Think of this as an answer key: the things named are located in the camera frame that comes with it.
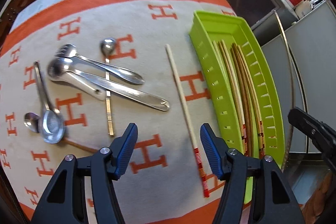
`metal fork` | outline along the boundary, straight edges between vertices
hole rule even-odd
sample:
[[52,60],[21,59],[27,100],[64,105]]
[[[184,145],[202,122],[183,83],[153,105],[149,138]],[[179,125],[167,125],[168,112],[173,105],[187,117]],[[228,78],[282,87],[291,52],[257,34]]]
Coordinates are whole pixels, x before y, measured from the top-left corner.
[[121,78],[122,80],[134,84],[134,85],[142,85],[144,83],[144,79],[137,74],[134,71],[131,71],[129,69],[101,63],[92,59],[89,59],[85,56],[82,56],[77,53],[76,46],[72,44],[65,44],[62,47],[58,49],[58,51],[55,53],[55,56],[63,57],[63,58],[73,58],[77,57],[81,60],[84,60],[88,62],[88,64],[96,66],[97,68],[100,68],[105,71],[109,71],[110,73],[113,73],[115,76]]

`metal screw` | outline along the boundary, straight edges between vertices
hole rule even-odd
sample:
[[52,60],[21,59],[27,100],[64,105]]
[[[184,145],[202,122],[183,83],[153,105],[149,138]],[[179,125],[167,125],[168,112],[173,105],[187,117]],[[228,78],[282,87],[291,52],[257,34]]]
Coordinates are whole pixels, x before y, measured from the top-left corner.
[[100,153],[102,154],[107,154],[108,152],[110,152],[110,149],[108,147],[103,147],[101,150],[100,150]]
[[270,156],[270,155],[266,155],[266,156],[264,157],[264,159],[265,159],[267,162],[271,162],[271,161],[273,161],[273,157]]
[[229,154],[232,155],[232,156],[237,155],[237,153],[238,153],[238,151],[237,151],[236,149],[234,149],[234,148],[230,148],[230,149],[228,150],[228,152],[229,152]]
[[72,161],[74,159],[74,156],[72,154],[66,155],[64,158],[66,161]]

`table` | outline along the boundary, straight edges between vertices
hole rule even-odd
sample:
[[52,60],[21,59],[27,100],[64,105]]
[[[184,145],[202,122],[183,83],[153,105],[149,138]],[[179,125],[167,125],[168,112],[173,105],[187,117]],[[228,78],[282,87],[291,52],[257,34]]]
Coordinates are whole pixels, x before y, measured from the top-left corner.
[[[71,145],[47,144],[23,125],[26,112],[40,112],[33,63],[39,60],[45,75],[55,51],[65,43],[76,45],[84,56],[103,60],[99,40],[113,36],[118,45],[111,63],[138,72],[146,82],[137,88],[171,105],[164,113],[111,97],[117,136],[129,122],[139,129],[130,165],[115,183],[126,223],[212,222],[223,183],[211,174],[198,138],[210,190],[210,197],[203,197],[164,49],[166,43],[172,47],[195,131],[208,122],[218,133],[212,101],[188,35],[194,10],[234,14],[226,0],[37,0],[18,15],[0,53],[0,159],[28,216],[65,155],[90,155]],[[83,70],[105,75],[93,68]],[[67,137],[94,149],[109,146],[112,139],[107,133],[105,102],[75,88],[46,82],[51,100],[66,120]],[[89,180],[85,190],[89,220],[95,223]]]

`green plastic basket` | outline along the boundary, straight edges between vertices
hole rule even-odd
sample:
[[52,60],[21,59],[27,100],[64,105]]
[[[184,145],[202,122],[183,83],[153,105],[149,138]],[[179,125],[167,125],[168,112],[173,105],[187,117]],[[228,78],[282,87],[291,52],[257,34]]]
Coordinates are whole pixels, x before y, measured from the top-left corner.
[[[243,144],[238,117],[226,68],[220,66],[221,57],[217,56],[212,41],[224,40],[228,48],[231,48],[232,43],[241,46],[260,106],[265,153],[271,155],[280,166],[285,153],[285,140],[278,94],[265,56],[245,19],[196,11],[190,38],[211,94],[221,136],[229,147],[242,152]],[[255,121],[253,121],[253,129],[254,155],[258,157]],[[248,179],[246,189],[245,202],[248,202],[251,200],[252,180]]]

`cutlery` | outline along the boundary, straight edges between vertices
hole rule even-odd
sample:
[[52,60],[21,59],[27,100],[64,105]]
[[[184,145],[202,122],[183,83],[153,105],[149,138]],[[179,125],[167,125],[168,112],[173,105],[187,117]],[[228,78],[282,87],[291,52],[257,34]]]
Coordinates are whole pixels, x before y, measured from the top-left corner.
[[[128,86],[118,84],[116,82],[108,81],[102,77],[97,75],[92,75],[89,73],[85,73],[83,71],[77,70],[74,67],[74,62],[70,58],[55,58],[53,59],[47,68],[47,73],[49,78],[52,81],[65,81],[68,82],[79,89],[86,92],[88,90],[82,82],[89,81],[91,84],[95,84],[99,88],[96,90],[96,93],[101,92],[101,88],[105,90],[112,91],[116,94],[121,96],[127,97],[130,100],[136,101],[140,104],[161,110],[161,111],[168,111],[169,110],[169,102],[159,98],[155,95],[151,95],[139,90],[135,90],[129,88]],[[73,81],[72,76],[77,77],[76,81]],[[94,92],[88,92],[88,94],[95,96]]]
[[72,44],[65,44],[62,47],[60,47],[58,51],[55,53],[55,56],[63,57],[63,58],[77,57],[81,60],[87,61],[88,64],[90,65],[94,65],[97,68],[113,73],[115,76],[121,78],[122,80],[128,83],[131,83],[134,85],[142,85],[144,83],[143,78],[134,71],[121,68],[121,67],[117,67],[117,66],[113,66],[113,65],[109,65],[109,64],[104,64],[104,63],[86,58],[85,56],[79,55],[77,53],[76,46]]
[[[24,117],[24,124],[26,127],[28,127],[32,132],[35,132],[35,133],[39,133],[39,130],[38,130],[38,127],[37,127],[37,124],[38,124],[38,121],[40,119],[40,116],[35,114],[35,113],[32,113],[32,112],[28,112],[25,114],[25,117]],[[84,151],[87,151],[87,152],[90,152],[90,153],[95,153],[97,152],[97,149],[95,148],[92,148],[92,147],[87,147],[85,145],[81,145],[79,143],[76,143],[66,137],[63,137],[63,139],[61,140],[61,142],[63,143],[66,143],[66,144],[69,144],[69,145],[72,145],[74,147],[77,147],[79,149],[82,149]]]
[[60,111],[51,103],[44,79],[41,75],[40,64],[34,63],[35,80],[41,101],[41,119],[38,122],[38,131],[44,141],[50,144],[58,143],[64,136],[65,124]]
[[[100,41],[100,51],[105,57],[105,63],[110,63],[110,55],[113,53],[116,47],[116,40],[114,38],[105,38]],[[105,79],[110,80],[110,73],[107,71],[105,73]],[[112,105],[110,101],[111,91],[106,91],[106,115],[107,115],[107,122],[109,127],[109,135],[113,136],[113,121],[112,121]]]

